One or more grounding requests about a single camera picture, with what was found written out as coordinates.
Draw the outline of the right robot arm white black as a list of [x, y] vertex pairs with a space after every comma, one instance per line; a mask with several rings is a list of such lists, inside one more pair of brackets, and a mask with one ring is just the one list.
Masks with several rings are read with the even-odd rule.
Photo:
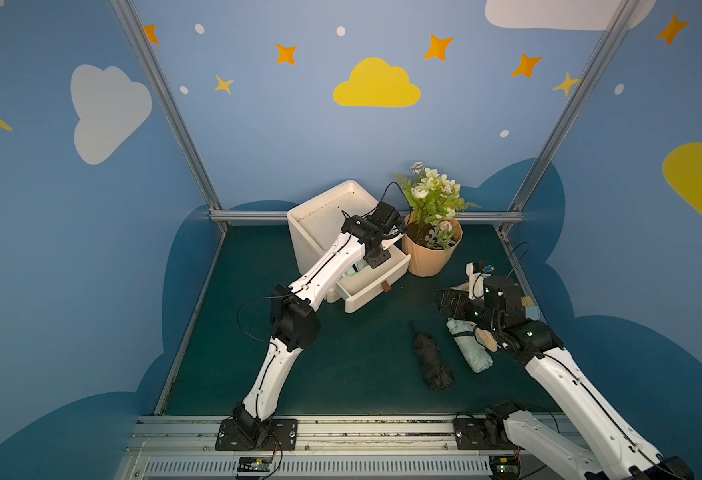
[[548, 392], [586, 443], [575, 444], [521, 405], [506, 402], [485, 412], [480, 431], [487, 444], [527, 450], [564, 479], [693, 478], [684, 460], [663, 455], [612, 407], [547, 323], [527, 316], [518, 283], [486, 274], [476, 282], [481, 294], [439, 291], [439, 311], [468, 321], [473, 334], [488, 332]]

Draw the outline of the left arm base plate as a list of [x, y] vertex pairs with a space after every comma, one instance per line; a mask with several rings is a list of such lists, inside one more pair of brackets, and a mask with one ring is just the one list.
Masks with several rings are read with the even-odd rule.
[[251, 441], [231, 417], [219, 426], [214, 448], [216, 451], [265, 451], [273, 449], [294, 451], [299, 422], [293, 418], [277, 418], [270, 422], [265, 433]]

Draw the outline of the white drawer cabinet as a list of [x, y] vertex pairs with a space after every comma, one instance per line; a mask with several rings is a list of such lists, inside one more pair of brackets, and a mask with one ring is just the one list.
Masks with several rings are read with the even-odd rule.
[[[299, 272], [307, 276], [328, 251], [343, 244], [339, 236], [345, 214], [363, 215], [377, 203], [357, 182], [348, 180], [290, 209], [288, 227]], [[333, 287], [326, 297], [330, 303], [336, 302], [331, 293]]]

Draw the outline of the white drawer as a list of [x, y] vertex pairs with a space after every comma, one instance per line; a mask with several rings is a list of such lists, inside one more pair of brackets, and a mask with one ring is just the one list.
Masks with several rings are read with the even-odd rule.
[[331, 290], [334, 301], [342, 299], [346, 313], [354, 313], [380, 294], [388, 292], [407, 272], [411, 256], [396, 246], [391, 246], [388, 251], [391, 258], [378, 268], [369, 266], [353, 277], [342, 277], [335, 284]]

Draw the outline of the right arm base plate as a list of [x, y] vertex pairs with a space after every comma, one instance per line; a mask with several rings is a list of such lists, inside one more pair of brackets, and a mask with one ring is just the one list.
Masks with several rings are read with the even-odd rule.
[[500, 438], [491, 437], [484, 427], [483, 418], [458, 416], [453, 419], [454, 437], [460, 451], [508, 450], [509, 446]]

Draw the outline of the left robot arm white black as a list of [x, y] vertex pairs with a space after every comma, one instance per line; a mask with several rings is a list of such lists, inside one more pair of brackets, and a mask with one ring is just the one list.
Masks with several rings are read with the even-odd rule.
[[364, 215], [345, 215], [330, 249], [299, 279], [278, 284], [270, 300], [270, 337], [267, 354], [254, 384], [232, 412], [234, 424], [253, 447], [270, 437], [284, 383], [300, 353], [320, 333], [317, 311], [328, 291], [355, 264], [375, 269], [390, 259], [389, 248], [405, 233], [405, 222], [395, 207], [379, 202]]

